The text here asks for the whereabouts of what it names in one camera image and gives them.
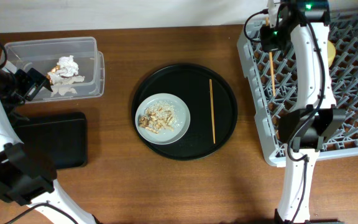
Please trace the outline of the wooden chopstick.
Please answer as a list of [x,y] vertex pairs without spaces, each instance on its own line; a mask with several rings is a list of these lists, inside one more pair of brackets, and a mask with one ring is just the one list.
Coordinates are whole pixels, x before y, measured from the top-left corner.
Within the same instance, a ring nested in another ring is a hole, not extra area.
[[210,98],[210,108],[211,108],[211,125],[212,125],[212,135],[213,135],[213,144],[216,144],[216,129],[215,129],[215,120],[214,120],[214,98],[213,98],[213,81],[209,79],[209,98]]
[[[269,17],[265,18],[265,25],[269,26]],[[270,63],[270,77],[271,77],[271,82],[272,82],[272,95],[276,96],[276,91],[275,91],[275,76],[274,76],[274,67],[273,67],[273,54],[272,52],[268,53],[268,57],[269,57],[269,63]]]

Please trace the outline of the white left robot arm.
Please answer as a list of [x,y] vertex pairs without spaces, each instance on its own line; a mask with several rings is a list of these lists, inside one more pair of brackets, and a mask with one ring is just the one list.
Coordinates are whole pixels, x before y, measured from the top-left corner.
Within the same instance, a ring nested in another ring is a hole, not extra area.
[[10,222],[36,210],[52,223],[98,223],[63,190],[53,162],[26,149],[11,125],[10,117],[21,118],[16,107],[52,89],[49,78],[34,68],[12,72],[6,64],[0,61],[0,200],[27,206]]

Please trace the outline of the yellow bowl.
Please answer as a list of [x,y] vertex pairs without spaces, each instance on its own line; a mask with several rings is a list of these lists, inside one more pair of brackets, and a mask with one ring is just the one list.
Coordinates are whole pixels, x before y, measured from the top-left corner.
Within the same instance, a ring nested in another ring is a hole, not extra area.
[[328,53],[328,66],[331,67],[336,56],[336,48],[331,41],[328,41],[327,43],[327,53]]

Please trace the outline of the white napkin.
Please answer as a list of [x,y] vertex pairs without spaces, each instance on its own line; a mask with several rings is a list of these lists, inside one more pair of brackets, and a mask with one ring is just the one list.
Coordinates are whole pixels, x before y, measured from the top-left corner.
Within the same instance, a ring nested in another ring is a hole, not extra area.
[[85,80],[84,76],[79,75],[79,66],[74,61],[73,56],[60,57],[56,65],[60,66],[57,75],[60,77],[56,84],[51,85],[51,97],[59,94],[65,96],[67,93],[77,94],[77,91],[70,85],[74,83],[82,83]]

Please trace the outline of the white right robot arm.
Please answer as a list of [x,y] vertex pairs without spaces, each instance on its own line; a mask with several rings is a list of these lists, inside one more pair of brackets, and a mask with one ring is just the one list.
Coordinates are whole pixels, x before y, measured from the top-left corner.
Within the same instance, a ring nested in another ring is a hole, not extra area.
[[274,223],[309,223],[313,170],[323,144],[345,121],[336,106],[328,63],[329,3],[327,1],[268,2],[260,11],[269,22],[250,37],[244,30],[237,42],[242,70],[254,76],[251,46],[264,52],[284,50],[292,44],[296,56],[297,97],[294,110],[279,120],[278,135],[285,143],[283,192]]

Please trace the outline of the food scraps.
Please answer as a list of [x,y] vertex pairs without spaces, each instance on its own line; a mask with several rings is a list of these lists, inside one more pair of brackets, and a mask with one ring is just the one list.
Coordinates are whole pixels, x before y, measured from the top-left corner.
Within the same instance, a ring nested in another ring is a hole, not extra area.
[[174,131],[177,121],[175,108],[165,101],[156,101],[139,118],[139,127],[158,134],[161,130]]

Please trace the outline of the grey plate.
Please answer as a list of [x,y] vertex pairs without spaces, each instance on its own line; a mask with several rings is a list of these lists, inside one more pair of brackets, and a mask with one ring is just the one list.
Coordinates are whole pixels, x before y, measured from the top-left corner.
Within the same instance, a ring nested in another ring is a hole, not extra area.
[[[139,127],[140,116],[144,114],[144,111],[147,107],[156,101],[165,101],[174,106],[175,114],[177,116],[174,131],[161,130],[158,134],[154,134],[144,128]],[[191,120],[190,110],[188,109],[186,103],[179,97],[168,93],[158,93],[147,97],[141,102],[140,105],[136,106],[133,118],[135,122],[135,128],[140,136],[143,137],[147,142],[159,145],[171,144],[181,139],[190,127]]]

